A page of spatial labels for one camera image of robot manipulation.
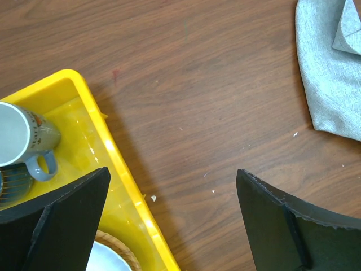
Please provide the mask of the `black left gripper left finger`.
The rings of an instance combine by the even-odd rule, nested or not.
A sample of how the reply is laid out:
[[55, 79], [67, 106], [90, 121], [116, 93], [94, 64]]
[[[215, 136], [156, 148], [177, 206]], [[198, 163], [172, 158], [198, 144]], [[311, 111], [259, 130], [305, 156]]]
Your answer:
[[106, 167], [1, 211], [1, 270], [85, 270], [108, 194]]

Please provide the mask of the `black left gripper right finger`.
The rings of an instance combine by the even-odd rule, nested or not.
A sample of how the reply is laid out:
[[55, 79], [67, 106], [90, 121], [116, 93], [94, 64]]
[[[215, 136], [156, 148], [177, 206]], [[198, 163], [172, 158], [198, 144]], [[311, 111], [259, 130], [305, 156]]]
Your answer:
[[239, 169], [237, 197], [257, 270], [360, 270], [360, 219]]

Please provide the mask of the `grey cloth napkin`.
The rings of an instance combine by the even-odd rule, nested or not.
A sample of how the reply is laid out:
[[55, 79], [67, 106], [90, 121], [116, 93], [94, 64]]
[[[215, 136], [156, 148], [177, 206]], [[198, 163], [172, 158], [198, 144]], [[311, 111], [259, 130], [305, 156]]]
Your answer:
[[314, 129], [360, 140], [360, 15], [354, 1], [298, 1], [297, 57]]

